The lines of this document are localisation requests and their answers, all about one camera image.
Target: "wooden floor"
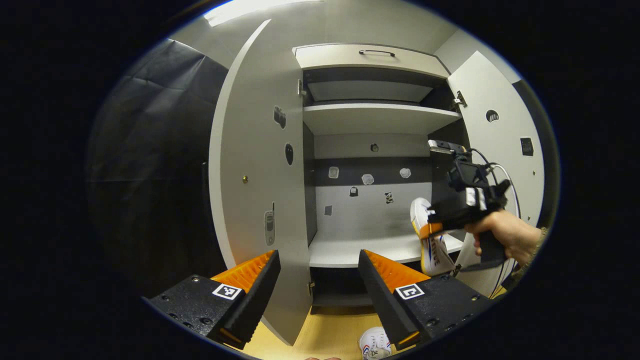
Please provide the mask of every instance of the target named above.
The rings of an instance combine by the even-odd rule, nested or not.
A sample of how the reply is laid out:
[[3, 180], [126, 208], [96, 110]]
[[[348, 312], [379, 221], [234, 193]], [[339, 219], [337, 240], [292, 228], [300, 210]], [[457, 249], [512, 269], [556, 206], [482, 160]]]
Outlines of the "wooden floor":
[[[282, 343], [259, 323], [251, 342], [246, 344], [242, 352], [265, 360], [305, 360], [308, 357], [361, 360], [358, 340], [367, 329], [376, 326], [382, 324], [372, 307], [321, 308], [318, 313], [307, 315], [292, 347]], [[392, 353], [396, 354], [396, 348], [391, 346]]]

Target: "human hand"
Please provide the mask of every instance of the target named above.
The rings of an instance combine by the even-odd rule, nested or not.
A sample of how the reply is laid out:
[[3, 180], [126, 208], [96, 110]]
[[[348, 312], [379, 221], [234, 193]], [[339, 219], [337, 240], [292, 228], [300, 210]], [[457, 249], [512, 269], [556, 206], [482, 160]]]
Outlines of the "human hand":
[[522, 219], [503, 209], [490, 213], [474, 224], [465, 225], [465, 230], [468, 233], [473, 233], [476, 239], [474, 243], [476, 255], [480, 256], [482, 254], [479, 241], [480, 233], [490, 230], [493, 236], [504, 246], [506, 257], [516, 259], [521, 265], [531, 260], [542, 234], [540, 229], [527, 224]]

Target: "cabinet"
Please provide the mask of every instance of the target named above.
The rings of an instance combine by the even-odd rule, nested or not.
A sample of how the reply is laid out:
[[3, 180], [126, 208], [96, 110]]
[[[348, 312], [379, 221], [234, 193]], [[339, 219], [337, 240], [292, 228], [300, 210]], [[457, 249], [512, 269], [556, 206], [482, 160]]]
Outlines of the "cabinet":
[[[523, 219], [536, 223], [540, 142], [515, 89], [482, 54], [449, 74], [435, 56], [382, 45], [322, 44], [292, 52], [273, 45], [278, 34], [269, 22], [247, 40], [221, 89], [209, 144], [209, 195], [228, 267], [280, 251], [282, 271], [262, 321], [281, 340], [295, 342], [314, 301], [311, 268], [353, 272], [360, 249], [409, 264], [419, 259], [408, 208], [418, 196], [431, 198], [427, 139], [453, 122], [462, 119], [469, 144], [509, 170]], [[467, 106], [458, 112], [420, 105], [434, 89], [451, 99], [461, 92]], [[498, 120], [488, 121], [490, 110]], [[303, 154], [305, 125], [313, 134], [313, 159]], [[521, 154], [521, 138], [531, 139], [533, 156]], [[411, 169], [411, 176], [399, 168]], [[373, 183], [364, 184], [364, 174]], [[315, 197], [305, 196], [305, 179], [307, 185], [313, 180]], [[461, 258], [470, 245], [453, 237], [447, 244], [461, 249]], [[498, 276], [490, 269], [468, 281], [482, 286]], [[323, 295], [318, 298], [331, 302]]]

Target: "sneaker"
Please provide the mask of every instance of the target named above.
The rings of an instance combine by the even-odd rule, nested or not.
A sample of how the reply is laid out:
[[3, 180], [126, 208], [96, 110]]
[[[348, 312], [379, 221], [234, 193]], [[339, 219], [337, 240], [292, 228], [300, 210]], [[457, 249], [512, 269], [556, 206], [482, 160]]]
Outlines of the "sneaker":
[[[413, 230], [419, 236], [420, 229], [429, 222], [429, 201], [423, 197], [415, 199], [411, 203], [410, 216]], [[434, 277], [453, 270], [456, 265], [447, 253], [447, 245], [443, 236], [437, 238], [421, 239], [420, 267], [422, 272]]]
[[358, 345], [362, 351], [362, 360], [384, 359], [391, 355], [391, 342], [382, 326], [365, 331]]

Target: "open cabinet door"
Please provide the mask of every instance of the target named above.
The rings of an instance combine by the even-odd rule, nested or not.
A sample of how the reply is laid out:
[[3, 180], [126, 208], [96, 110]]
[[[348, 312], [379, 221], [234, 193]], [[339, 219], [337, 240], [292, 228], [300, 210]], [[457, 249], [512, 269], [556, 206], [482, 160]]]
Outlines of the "open cabinet door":
[[[535, 226], [542, 205], [545, 169], [540, 139], [527, 106], [500, 70], [478, 51], [451, 74], [447, 82], [454, 96], [460, 92], [467, 104], [460, 105], [460, 112], [467, 127], [469, 144], [509, 172], [518, 193], [520, 216]], [[483, 162], [477, 153], [474, 162]], [[498, 181], [505, 179], [499, 169], [495, 174]], [[506, 196], [506, 209], [516, 214], [512, 191]], [[477, 262], [479, 257], [474, 254], [473, 236], [468, 234], [458, 263], [466, 266]], [[490, 296], [496, 284], [509, 275], [513, 265], [514, 261], [510, 259], [498, 268], [461, 272], [458, 278]]]
[[209, 192], [228, 268], [278, 249], [282, 269], [262, 322], [292, 345], [312, 303], [297, 91], [302, 70], [290, 49], [272, 46], [278, 33], [269, 22], [244, 44], [222, 86], [209, 144]]

